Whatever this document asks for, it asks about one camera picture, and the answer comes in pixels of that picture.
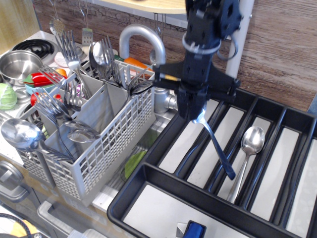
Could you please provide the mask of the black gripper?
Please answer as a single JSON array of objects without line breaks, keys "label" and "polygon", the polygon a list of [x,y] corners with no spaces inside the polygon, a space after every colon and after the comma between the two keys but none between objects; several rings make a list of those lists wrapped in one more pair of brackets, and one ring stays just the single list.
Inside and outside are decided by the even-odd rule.
[{"label": "black gripper", "polygon": [[240,80],[219,71],[212,55],[185,53],[182,62],[154,67],[154,86],[174,90],[178,112],[185,120],[195,119],[209,99],[233,102]]}]

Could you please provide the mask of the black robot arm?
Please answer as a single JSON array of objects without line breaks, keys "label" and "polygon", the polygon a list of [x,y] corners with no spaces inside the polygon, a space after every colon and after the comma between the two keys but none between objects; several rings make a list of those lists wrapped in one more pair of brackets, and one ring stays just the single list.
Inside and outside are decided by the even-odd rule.
[{"label": "black robot arm", "polygon": [[184,60],[154,67],[154,86],[174,90],[179,115],[194,120],[209,99],[233,102],[241,82],[212,62],[221,42],[240,27],[237,0],[186,1],[188,26],[182,38]]}]

